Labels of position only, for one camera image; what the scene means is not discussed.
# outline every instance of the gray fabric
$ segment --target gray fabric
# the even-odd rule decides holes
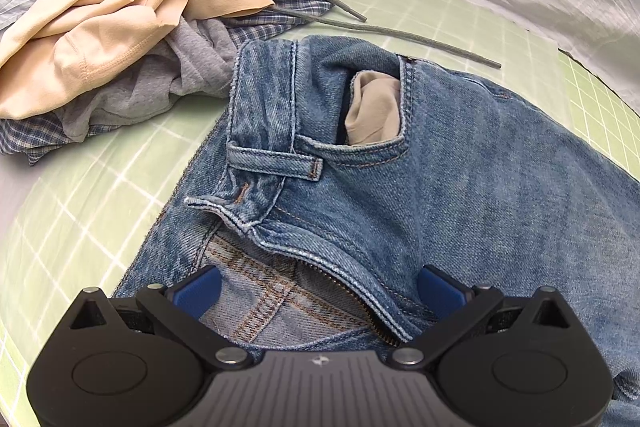
[[[218,19],[180,23],[105,86],[55,110],[64,133],[82,141],[90,124],[127,125],[168,111],[186,94],[228,96],[236,47]]]

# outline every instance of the pile of clothes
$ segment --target pile of clothes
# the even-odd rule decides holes
[[[0,41],[0,153],[30,164],[191,93],[227,97],[238,48],[331,0],[37,0]]]

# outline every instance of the printed symbol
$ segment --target printed symbol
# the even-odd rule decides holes
[[[327,365],[329,362],[331,362],[331,360],[324,355],[318,355],[314,359],[311,359],[311,362],[322,367],[323,365]]]

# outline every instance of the beige cloth in pocket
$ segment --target beige cloth in pocket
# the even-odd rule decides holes
[[[344,120],[349,145],[394,139],[400,133],[400,80],[378,71],[353,79],[353,100]]]
[[[271,0],[37,0],[0,41],[0,118],[41,114],[100,87],[142,57],[180,15],[239,16]]]

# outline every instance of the blue gripper pad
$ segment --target blue gripper pad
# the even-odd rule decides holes
[[[462,308],[474,296],[471,288],[428,264],[418,273],[418,294],[439,320]]]
[[[182,311],[199,319],[220,298],[222,275],[213,265],[200,268],[187,279],[171,286],[165,296]]]

